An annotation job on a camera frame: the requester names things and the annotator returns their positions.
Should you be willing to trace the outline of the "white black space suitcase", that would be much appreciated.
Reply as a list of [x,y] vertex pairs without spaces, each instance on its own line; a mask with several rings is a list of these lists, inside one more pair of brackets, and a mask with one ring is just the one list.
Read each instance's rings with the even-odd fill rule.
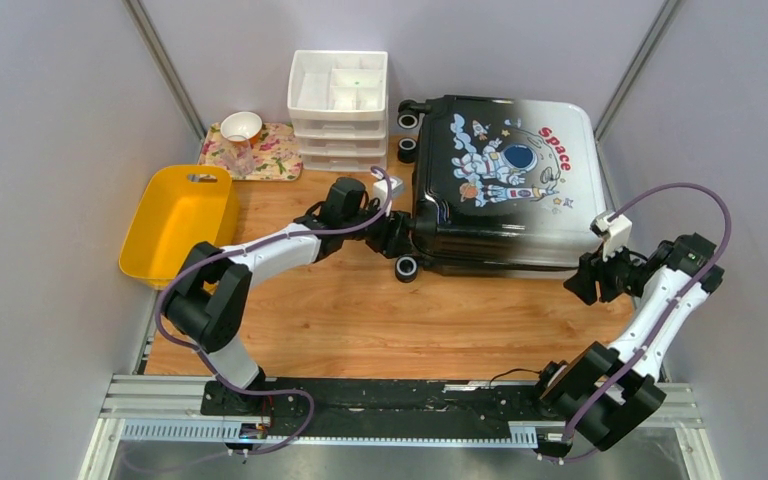
[[402,280],[442,275],[566,278],[598,247],[607,208],[591,119],[566,102],[444,95],[397,108],[416,136],[411,249]]

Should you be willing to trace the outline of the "yellow plastic basket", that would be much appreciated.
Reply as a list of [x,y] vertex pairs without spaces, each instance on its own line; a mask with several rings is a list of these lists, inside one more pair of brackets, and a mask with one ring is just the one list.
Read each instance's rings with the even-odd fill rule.
[[154,174],[119,256],[123,274],[160,291],[192,247],[232,243],[239,200],[231,175],[208,165],[172,165]]

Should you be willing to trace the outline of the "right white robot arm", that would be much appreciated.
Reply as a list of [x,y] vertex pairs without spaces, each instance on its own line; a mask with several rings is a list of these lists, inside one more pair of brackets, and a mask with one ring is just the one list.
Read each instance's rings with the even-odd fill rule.
[[621,295],[639,300],[625,330],[593,342],[573,361],[550,362],[530,391],[542,418],[560,416],[564,441],[576,434],[605,451],[652,416],[666,399],[657,385],[665,354],[683,323],[721,285],[716,245],[694,233],[664,240],[645,259],[623,247],[580,256],[563,286],[587,305]]

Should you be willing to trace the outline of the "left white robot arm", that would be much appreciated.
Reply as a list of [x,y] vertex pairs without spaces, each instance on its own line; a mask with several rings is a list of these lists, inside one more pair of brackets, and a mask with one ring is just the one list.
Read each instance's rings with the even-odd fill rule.
[[265,237],[226,247],[206,241],[194,245],[162,290],[155,322],[168,320],[177,332],[160,325],[159,333],[196,353],[240,414],[256,413],[272,394],[263,385],[262,367],[241,338],[254,287],[322,261],[347,241],[362,241],[385,258],[407,253],[410,216],[393,207],[404,182],[379,167],[372,174],[376,180],[371,188],[355,178],[338,178],[324,200]]

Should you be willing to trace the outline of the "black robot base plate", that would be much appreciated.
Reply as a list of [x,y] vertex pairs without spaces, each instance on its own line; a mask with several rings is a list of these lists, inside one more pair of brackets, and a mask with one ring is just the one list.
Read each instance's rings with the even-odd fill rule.
[[275,378],[245,403],[217,380],[199,412],[238,420],[233,446],[290,444],[547,449],[559,455],[563,419],[529,382]]

